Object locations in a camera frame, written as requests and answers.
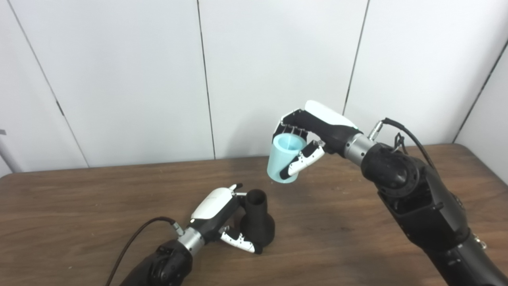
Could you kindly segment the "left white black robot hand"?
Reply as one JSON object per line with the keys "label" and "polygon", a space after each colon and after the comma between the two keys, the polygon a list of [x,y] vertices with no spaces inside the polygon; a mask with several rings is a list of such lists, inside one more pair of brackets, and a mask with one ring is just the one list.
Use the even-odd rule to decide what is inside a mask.
{"label": "left white black robot hand", "polygon": [[194,210],[185,233],[178,239],[192,256],[205,245],[220,240],[243,251],[262,254],[261,246],[249,241],[239,230],[226,225],[246,198],[245,192],[236,192],[242,186],[242,183],[237,183],[230,187],[219,187]]}

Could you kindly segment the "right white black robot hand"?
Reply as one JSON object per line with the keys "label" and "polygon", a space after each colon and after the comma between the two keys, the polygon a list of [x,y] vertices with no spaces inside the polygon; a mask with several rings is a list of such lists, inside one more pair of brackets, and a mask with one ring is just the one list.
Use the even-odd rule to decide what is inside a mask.
{"label": "right white black robot hand", "polygon": [[321,159],[324,154],[345,157],[348,141],[361,134],[354,123],[343,115],[315,100],[308,100],[303,109],[295,109],[281,117],[273,133],[272,141],[280,134],[292,134],[304,140],[306,145],[277,172],[288,180]]}

